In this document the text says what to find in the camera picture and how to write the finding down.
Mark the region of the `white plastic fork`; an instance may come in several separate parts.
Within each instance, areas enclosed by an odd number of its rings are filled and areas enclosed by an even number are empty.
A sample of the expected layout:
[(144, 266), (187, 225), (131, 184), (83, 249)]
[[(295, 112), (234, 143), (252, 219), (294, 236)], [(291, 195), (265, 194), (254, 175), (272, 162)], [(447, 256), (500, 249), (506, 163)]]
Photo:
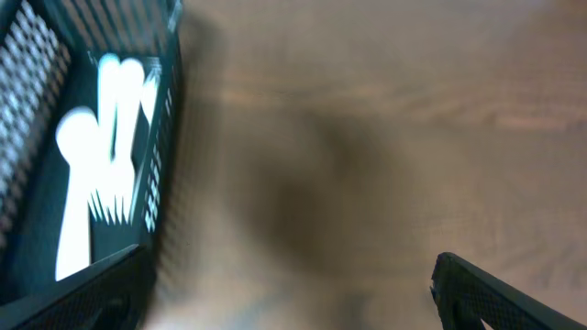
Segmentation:
[(142, 85), (138, 114), (134, 125), (131, 160), (134, 168), (133, 193), (130, 208), (130, 223), (134, 222), (137, 213), (137, 195), (141, 168), (145, 159), (150, 130), (158, 98), (161, 77), (152, 71)]

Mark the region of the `pink-white plastic spoon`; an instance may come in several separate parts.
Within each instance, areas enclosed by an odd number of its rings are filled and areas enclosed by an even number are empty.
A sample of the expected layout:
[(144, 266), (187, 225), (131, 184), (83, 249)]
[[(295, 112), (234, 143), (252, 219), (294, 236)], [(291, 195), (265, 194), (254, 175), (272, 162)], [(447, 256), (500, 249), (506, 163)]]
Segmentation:
[(91, 264), (88, 198), (95, 168), (93, 148), (98, 125), (86, 106), (70, 110), (57, 126), (55, 139), (68, 163), (68, 187), (57, 249), (55, 280), (61, 281)]

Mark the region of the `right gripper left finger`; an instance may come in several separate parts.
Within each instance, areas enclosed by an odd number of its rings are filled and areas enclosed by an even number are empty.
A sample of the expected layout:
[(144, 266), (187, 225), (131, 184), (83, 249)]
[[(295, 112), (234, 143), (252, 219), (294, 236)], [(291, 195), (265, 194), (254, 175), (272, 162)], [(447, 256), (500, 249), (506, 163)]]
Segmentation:
[(1, 307), (3, 329), (135, 329), (156, 279), (147, 247), (131, 245), (47, 290)]

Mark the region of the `pink plastic fork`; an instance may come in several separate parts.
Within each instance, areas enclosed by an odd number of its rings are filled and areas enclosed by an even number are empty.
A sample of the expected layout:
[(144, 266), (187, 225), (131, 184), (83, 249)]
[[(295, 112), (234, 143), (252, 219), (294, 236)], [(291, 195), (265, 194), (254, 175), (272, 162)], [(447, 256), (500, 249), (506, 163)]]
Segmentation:
[(139, 60), (128, 58), (119, 66), (121, 87), (116, 99), (115, 157), (111, 163), (116, 219), (129, 224), (135, 170), (132, 148), (140, 108), (144, 70)]

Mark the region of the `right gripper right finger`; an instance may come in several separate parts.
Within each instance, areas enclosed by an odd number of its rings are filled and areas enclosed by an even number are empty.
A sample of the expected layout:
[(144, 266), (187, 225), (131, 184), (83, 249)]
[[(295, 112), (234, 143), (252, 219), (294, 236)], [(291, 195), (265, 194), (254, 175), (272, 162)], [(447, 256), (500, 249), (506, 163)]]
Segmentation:
[(582, 330), (582, 324), (451, 252), (437, 256), (430, 290), (444, 330)]

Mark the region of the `pale blue plastic fork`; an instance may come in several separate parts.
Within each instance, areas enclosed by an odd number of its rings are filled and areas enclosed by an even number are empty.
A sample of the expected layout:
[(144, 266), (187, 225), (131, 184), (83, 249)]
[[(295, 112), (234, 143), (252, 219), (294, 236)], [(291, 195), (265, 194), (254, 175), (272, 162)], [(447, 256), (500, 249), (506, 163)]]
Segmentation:
[(113, 202), (110, 189), (110, 165), (112, 146), (115, 133), (116, 117), (116, 75), (119, 68), (119, 58), (116, 54), (106, 53), (98, 62), (97, 75), (97, 123), (99, 126), (99, 169), (93, 198), (95, 208), (100, 208), (100, 216), (110, 223), (108, 207)]

